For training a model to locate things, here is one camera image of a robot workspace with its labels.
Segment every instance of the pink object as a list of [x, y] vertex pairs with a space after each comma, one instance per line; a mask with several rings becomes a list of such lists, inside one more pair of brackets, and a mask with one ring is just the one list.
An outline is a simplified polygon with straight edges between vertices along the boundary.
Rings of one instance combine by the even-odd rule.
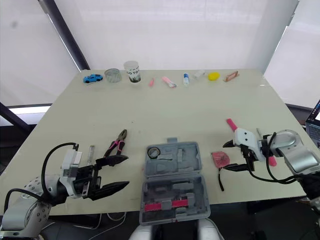
[[230, 128], [232, 129], [232, 131], [235, 131], [238, 128], [237, 125], [234, 123], [234, 121], [232, 121], [231, 118], [228, 118], [226, 120], [226, 122], [229, 124]]
[[275, 167], [277, 166], [277, 160], [274, 156], [270, 156], [269, 157], [269, 165], [272, 166], [272, 167]]
[[166, 76], [163, 76], [162, 78], [162, 81], [164, 81], [166, 84], [168, 84], [168, 86], [170, 87], [170, 88], [176, 88], [177, 87], [177, 84], [175, 84], [173, 81], [171, 81], [168, 77], [166, 77]]
[[230, 80], [234, 79], [235, 77], [239, 76], [238, 71], [234, 71], [233, 73], [229, 74], [228, 76], [225, 77], [225, 82], [229, 82]]
[[[188, 207], [188, 199], [172, 201], [172, 208]], [[160, 211], [161, 203], [151, 203], [144, 205], [145, 212]]]
[[188, 207], [188, 199], [172, 201], [173, 208]]
[[152, 204], [144, 205], [145, 212], [159, 211], [159, 210], [161, 210], [161, 203], [152, 203]]
[[223, 168], [230, 164], [229, 156], [223, 151], [212, 152], [212, 159], [214, 161], [215, 166], [219, 168]]
[[149, 87], [152, 87], [155, 84], [155, 78], [153, 77], [152, 80], [149, 82]]

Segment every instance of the tool case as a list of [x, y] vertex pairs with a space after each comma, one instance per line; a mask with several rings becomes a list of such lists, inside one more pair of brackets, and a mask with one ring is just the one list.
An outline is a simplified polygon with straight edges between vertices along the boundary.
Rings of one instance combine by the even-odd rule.
[[[148, 150], [157, 148], [158, 156]], [[204, 219], [210, 205], [196, 142], [168, 138], [146, 149], [139, 222], [143, 226]]]

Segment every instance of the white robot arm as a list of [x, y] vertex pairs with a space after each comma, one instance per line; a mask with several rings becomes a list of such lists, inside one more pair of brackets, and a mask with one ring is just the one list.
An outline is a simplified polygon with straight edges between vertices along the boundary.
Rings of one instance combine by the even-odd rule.
[[[63, 146], [73, 146], [64, 157], [60, 175], [45, 175], [50, 155]], [[52, 206], [63, 204], [67, 197], [101, 199], [110, 196], [129, 184], [128, 181], [113, 182], [100, 188], [98, 171], [103, 166], [114, 166], [128, 157], [114, 155], [96, 160], [96, 164], [79, 167], [82, 152], [78, 144], [69, 142], [52, 149], [44, 160], [41, 176], [37, 176], [24, 189], [11, 189], [4, 203], [4, 215], [0, 239], [35, 239], [45, 226]], [[16, 202], [10, 204], [13, 192], [22, 193]]]
[[[320, 212], [320, 159], [304, 146], [298, 133], [292, 130], [282, 130], [272, 135], [265, 135], [262, 140], [245, 129], [237, 128], [234, 139], [223, 145], [224, 148], [239, 147], [247, 162], [251, 175], [254, 171], [254, 161], [266, 162], [267, 170], [272, 179], [268, 182], [288, 184], [297, 180], [315, 211]], [[270, 156], [284, 157], [284, 161], [293, 176], [286, 179], [276, 179], [268, 164]]]

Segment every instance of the table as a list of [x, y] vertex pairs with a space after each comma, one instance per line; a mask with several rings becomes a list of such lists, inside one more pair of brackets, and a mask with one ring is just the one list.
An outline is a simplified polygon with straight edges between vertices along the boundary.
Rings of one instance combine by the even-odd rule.
[[[226, 123], [232, 118], [238, 127], [256, 134], [291, 129], [298, 132], [306, 146], [320, 156], [319, 150], [296, 121], [263, 75], [252, 69], [241, 69], [240, 76], [230, 82], [222, 78], [233, 70], [215, 70], [221, 77], [208, 81], [204, 76], [183, 85], [183, 70], [141, 71], [142, 82], [134, 85], [125, 72], [122, 81], [109, 83], [105, 79], [88, 86], [84, 76], [104, 74], [103, 70], [84, 70], [58, 97], [36, 128], [23, 143], [7, 169], [0, 177], [0, 214], [3, 213], [6, 193], [23, 186], [41, 173], [43, 160], [56, 145], [76, 142], [83, 152], [81, 164], [86, 165], [89, 146], [95, 145], [94, 158], [103, 156], [112, 140], [123, 130], [128, 130], [123, 154], [130, 158], [114, 167], [104, 167], [99, 173], [102, 184], [130, 181], [116, 194], [91, 201], [68, 198], [65, 204], [55, 206], [52, 215], [97, 214], [140, 209], [141, 187], [145, 180], [144, 163], [146, 147], [166, 143], [168, 137], [178, 141], [196, 141], [202, 161], [201, 174], [205, 177], [210, 204], [258, 201], [304, 195], [298, 183], [281, 185], [252, 178], [247, 171], [223, 170], [220, 190], [211, 152], [221, 151], [222, 145], [233, 138]], [[196, 71], [187, 71], [191, 76]], [[161, 81], [169, 77], [178, 84], [169, 88]], [[153, 87], [148, 83], [156, 78]], [[65, 149], [55, 152], [48, 164], [47, 174], [60, 174]], [[226, 148], [231, 163], [244, 163], [239, 148]], [[276, 177], [291, 175], [282, 158], [272, 167]], [[268, 177], [262, 162], [255, 164], [256, 175]], [[12, 194], [12, 201], [18, 193]]]

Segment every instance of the yellow object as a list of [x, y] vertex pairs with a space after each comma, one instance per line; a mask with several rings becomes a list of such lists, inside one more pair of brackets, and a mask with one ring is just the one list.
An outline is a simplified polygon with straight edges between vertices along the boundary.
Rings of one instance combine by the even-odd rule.
[[219, 77], [220, 77], [220, 73], [218, 73], [218, 72], [211, 72], [211, 73], [209, 73], [209, 75], [208, 75], [208, 79], [209, 79], [210, 81], [215, 81], [215, 80], [217, 80]]

